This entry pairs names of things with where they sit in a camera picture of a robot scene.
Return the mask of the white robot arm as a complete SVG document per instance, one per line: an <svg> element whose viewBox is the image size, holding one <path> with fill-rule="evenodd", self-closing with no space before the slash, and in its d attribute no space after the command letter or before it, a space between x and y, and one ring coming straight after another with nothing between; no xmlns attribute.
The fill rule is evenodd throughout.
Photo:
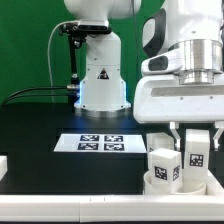
<svg viewBox="0 0 224 224"><path fill-rule="evenodd" d="M125 18L141 0L64 0L75 33L87 43L86 74L74 107L90 115L131 106L139 123L224 121L222 0L165 0L144 23L134 102L126 101L119 37L111 18Z"/></svg>

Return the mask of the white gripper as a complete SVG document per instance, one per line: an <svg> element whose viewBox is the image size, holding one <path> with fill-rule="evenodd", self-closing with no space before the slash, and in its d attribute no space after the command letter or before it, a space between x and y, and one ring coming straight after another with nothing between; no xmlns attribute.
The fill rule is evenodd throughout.
<svg viewBox="0 0 224 224"><path fill-rule="evenodd" d="M143 77L137 84L133 115L139 123L169 123L169 129L181 147L179 123L224 121L224 74L213 84L180 85L179 77L156 75Z"/></svg>

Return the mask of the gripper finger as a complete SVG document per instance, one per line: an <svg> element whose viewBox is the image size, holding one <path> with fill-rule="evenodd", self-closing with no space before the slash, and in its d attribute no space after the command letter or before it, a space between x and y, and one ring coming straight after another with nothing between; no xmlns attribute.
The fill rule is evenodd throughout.
<svg viewBox="0 0 224 224"><path fill-rule="evenodd" d="M219 139L221 135L224 133L224 121L216 121L215 129L216 133L213 137L213 141L214 141L214 150L217 151L219 149Z"/></svg>

